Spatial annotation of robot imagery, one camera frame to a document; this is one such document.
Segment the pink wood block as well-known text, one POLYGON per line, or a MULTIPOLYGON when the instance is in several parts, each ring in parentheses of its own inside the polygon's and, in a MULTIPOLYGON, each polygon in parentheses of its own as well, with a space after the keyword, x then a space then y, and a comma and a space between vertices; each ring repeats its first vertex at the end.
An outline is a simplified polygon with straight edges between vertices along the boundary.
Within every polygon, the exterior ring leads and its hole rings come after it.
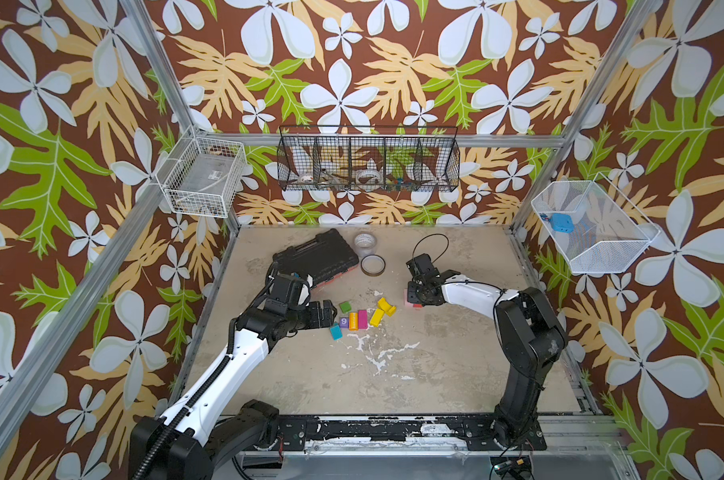
POLYGON ((415 308, 415 309, 423 308, 423 305, 422 305, 422 304, 420 304, 420 303, 413 303, 413 302, 411 301, 411 296, 410 296, 409 290, 405 290, 405 292, 404 292, 404 305, 405 305, 407 308, 415 308))

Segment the yellow arch block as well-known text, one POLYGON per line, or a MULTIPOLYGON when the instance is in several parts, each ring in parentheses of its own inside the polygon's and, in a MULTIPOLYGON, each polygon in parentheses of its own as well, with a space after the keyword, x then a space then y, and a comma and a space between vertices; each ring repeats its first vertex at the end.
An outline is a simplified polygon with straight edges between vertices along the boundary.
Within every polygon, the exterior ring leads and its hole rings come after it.
POLYGON ((397 307, 392 305, 385 297, 380 298, 377 305, 378 308, 388 316, 393 316, 397 311, 397 307))

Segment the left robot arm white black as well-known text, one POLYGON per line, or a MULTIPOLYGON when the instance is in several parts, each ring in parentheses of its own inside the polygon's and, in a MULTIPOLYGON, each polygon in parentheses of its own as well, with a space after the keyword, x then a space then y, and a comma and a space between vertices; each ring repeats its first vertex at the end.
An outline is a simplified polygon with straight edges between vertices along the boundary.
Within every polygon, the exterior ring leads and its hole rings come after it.
POLYGON ((263 289, 230 321, 227 345, 214 364, 163 414, 136 425, 129 478, 211 479, 240 451, 276 441, 279 411, 268 404, 251 402, 229 420, 221 415, 280 340, 333 324, 337 310, 312 300, 314 285, 310 274, 285 274, 271 265, 263 289))

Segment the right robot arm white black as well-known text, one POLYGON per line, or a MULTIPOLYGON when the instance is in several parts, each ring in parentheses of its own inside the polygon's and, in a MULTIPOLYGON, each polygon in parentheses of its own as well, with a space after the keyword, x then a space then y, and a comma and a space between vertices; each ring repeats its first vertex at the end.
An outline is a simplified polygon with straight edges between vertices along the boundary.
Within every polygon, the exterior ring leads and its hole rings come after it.
POLYGON ((407 301, 457 305, 493 321, 510 370, 494 409, 493 440, 502 448, 526 442, 537 421, 545 380, 569 339, 546 294, 535 287, 504 289, 458 271, 439 271, 428 254, 406 262, 411 274, 407 301))

